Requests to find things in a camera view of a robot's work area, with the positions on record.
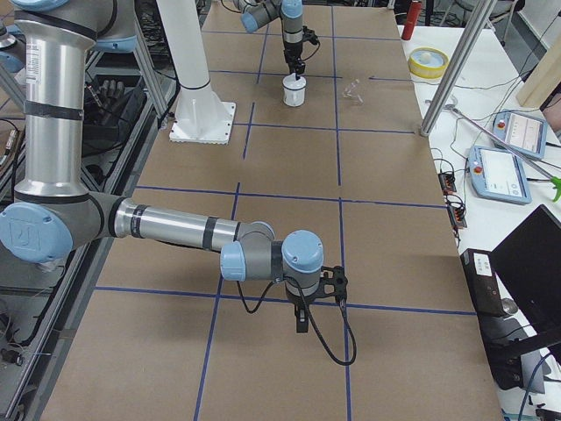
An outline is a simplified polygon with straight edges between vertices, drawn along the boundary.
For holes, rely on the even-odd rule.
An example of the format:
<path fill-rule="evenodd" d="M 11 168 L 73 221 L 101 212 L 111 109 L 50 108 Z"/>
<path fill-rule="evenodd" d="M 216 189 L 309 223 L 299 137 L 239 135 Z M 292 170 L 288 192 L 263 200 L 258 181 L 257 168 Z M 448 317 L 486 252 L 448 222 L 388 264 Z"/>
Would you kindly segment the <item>clear plastic funnel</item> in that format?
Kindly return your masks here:
<path fill-rule="evenodd" d="M 342 92 L 342 98 L 351 101 L 354 105 L 363 105 L 364 100 L 359 93 L 360 80 L 354 79 L 350 82 Z"/>

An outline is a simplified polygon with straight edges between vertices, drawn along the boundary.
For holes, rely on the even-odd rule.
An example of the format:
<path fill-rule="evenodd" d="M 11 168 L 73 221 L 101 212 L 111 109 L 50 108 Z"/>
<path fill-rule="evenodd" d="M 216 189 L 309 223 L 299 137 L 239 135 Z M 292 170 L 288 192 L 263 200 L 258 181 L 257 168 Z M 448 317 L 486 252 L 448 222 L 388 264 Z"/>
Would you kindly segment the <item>white round cup lid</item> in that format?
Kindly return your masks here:
<path fill-rule="evenodd" d="M 297 91 L 306 87 L 306 79 L 301 75 L 291 74 L 283 78 L 282 85 L 284 89 Z"/>

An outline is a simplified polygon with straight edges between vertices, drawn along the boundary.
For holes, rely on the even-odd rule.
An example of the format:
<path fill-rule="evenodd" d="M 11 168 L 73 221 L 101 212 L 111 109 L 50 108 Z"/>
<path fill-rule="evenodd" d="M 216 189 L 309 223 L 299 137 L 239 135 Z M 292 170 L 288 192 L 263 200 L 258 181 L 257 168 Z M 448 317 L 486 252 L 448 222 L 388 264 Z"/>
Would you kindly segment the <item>white enamel mug blue rim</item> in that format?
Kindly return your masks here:
<path fill-rule="evenodd" d="M 289 107 L 302 106 L 305 101 L 305 89 L 293 91 L 283 88 L 283 103 Z"/>

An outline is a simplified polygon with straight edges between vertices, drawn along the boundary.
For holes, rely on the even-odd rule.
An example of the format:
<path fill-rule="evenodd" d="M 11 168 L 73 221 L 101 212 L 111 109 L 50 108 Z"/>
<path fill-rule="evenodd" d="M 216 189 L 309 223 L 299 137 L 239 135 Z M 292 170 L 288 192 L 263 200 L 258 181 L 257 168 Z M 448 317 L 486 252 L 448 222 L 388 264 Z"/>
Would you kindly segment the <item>yellow tape roll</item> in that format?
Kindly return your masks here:
<path fill-rule="evenodd" d="M 408 57 L 410 73 L 423 79 L 432 80 L 442 77 L 448 64 L 448 56 L 432 47 L 416 48 Z"/>

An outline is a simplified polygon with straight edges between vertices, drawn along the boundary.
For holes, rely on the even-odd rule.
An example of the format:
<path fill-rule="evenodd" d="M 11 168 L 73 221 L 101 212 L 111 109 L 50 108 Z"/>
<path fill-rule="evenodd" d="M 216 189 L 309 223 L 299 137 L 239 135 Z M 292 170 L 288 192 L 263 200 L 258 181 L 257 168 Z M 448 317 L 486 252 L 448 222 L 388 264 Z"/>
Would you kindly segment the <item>red cylinder bottle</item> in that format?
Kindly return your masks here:
<path fill-rule="evenodd" d="M 420 13 L 422 11 L 422 8 L 423 8 L 423 1 L 422 0 L 412 0 L 411 1 L 410 5 L 409 5 L 409 8 L 408 8 L 405 25 L 403 26 L 403 30 L 402 30 L 402 33 L 401 33 L 401 39 L 402 40 L 411 40 L 411 37 L 412 37 L 413 32 L 415 30 L 417 20 L 420 17 Z"/>

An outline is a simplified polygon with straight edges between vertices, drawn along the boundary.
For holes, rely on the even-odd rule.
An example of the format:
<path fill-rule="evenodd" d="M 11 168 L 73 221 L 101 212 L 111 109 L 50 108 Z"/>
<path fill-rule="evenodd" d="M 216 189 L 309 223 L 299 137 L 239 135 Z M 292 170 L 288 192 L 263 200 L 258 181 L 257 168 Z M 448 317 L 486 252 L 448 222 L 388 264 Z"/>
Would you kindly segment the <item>black box on table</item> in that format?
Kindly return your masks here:
<path fill-rule="evenodd" d="M 472 304 L 479 315 L 500 318 L 506 315 L 496 273 L 488 251 L 467 248 L 461 254 Z"/>

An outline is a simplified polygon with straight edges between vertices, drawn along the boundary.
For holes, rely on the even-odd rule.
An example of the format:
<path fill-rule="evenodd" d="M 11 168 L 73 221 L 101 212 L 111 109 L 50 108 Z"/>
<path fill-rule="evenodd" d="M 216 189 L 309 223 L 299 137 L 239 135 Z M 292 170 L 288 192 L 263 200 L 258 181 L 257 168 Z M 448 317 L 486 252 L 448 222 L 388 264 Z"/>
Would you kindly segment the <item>orange black connector board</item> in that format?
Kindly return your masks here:
<path fill-rule="evenodd" d="M 449 195 L 457 192 L 456 177 L 453 171 L 440 172 L 438 180 L 444 195 Z"/>

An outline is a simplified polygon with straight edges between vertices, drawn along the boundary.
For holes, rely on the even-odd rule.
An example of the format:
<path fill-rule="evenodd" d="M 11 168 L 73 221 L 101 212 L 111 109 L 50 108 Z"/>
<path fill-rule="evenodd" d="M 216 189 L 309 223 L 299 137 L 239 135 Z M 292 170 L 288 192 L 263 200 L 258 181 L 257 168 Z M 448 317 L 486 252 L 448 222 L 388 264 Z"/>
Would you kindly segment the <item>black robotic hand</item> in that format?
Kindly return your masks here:
<path fill-rule="evenodd" d="M 97 112 L 103 117 L 119 117 L 130 96 L 125 92 L 124 83 L 115 79 L 104 80 L 97 85 L 87 82 L 85 93 L 85 111 Z"/>

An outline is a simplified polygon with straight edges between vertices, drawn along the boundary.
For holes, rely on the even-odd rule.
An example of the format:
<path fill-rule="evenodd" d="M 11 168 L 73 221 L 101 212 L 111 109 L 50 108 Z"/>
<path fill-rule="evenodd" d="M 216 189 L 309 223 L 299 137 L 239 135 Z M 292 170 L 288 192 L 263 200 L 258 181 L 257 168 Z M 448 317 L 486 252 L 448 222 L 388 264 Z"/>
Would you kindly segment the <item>near blue teach pendant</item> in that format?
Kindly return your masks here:
<path fill-rule="evenodd" d="M 477 196 L 505 203 L 532 202 L 519 157 L 504 149 L 473 146 L 467 160 L 472 187 Z"/>

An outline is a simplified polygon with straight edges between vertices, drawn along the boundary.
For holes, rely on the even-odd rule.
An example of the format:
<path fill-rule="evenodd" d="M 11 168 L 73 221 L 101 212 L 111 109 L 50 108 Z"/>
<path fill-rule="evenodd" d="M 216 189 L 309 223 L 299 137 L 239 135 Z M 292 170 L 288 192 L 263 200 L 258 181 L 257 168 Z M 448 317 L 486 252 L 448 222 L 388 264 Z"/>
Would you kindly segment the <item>blue teach pendant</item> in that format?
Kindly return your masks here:
<path fill-rule="evenodd" d="M 504 149 L 473 146 L 467 160 L 472 187 L 477 196 L 505 203 L 532 202 L 519 157 Z"/>
<path fill-rule="evenodd" d="M 501 111 L 494 117 L 493 134 L 528 157 L 541 160 L 545 154 L 547 123 L 521 111 Z"/>

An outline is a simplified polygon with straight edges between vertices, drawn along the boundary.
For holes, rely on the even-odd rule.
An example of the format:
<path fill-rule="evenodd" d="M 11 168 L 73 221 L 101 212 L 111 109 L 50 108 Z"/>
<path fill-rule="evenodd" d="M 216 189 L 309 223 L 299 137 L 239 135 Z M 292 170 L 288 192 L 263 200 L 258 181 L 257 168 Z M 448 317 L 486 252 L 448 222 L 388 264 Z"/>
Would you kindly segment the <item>black laptop computer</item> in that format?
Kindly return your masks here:
<path fill-rule="evenodd" d="M 560 326 L 560 220 L 541 204 L 491 252 L 492 266 L 528 319 Z"/>

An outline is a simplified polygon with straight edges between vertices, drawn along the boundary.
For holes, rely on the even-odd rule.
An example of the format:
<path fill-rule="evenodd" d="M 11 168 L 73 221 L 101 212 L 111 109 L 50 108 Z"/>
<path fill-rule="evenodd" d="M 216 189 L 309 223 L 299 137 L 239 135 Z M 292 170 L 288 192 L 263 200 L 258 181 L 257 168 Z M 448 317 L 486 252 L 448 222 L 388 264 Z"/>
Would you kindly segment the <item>far blue teach pendant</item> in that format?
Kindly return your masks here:
<path fill-rule="evenodd" d="M 521 111 L 501 111 L 494 117 L 493 134 L 528 157 L 541 160 L 545 154 L 547 123 Z"/>

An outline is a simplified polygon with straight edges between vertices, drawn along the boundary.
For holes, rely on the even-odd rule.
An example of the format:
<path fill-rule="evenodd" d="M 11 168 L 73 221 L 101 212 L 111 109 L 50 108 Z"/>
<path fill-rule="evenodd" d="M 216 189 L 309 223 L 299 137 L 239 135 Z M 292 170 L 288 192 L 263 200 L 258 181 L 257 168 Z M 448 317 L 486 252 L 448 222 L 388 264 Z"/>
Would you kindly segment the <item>wooden board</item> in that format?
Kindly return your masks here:
<path fill-rule="evenodd" d="M 560 49 L 557 38 L 516 95 L 522 107 L 538 108 L 560 83 Z"/>

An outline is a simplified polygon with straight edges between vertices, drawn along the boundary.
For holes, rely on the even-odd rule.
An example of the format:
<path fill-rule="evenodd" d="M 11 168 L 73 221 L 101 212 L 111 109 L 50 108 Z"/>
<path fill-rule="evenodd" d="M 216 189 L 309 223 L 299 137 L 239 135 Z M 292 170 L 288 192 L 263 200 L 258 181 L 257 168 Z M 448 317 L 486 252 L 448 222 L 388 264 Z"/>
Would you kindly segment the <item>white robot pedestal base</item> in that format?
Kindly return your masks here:
<path fill-rule="evenodd" d="M 170 131 L 173 142 L 225 145 L 236 105 L 213 90 L 194 1 L 157 2 L 180 92 Z"/>

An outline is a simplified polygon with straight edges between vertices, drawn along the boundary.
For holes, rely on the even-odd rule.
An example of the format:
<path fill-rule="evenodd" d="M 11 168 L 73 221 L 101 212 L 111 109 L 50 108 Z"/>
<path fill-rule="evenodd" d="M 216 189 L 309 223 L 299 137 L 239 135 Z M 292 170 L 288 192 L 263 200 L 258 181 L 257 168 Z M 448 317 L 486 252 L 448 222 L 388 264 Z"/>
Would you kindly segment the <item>aluminium frame post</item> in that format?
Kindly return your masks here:
<path fill-rule="evenodd" d="M 466 24 L 459 42 L 452 54 L 448 68 L 445 70 L 443 78 L 437 87 L 430 106 L 424 116 L 420 126 L 420 134 L 429 137 L 434 128 L 448 97 L 459 78 L 459 75 L 467 62 L 467 59 L 474 48 L 486 21 L 489 19 L 497 0 L 479 1 L 472 11 L 471 18 Z"/>

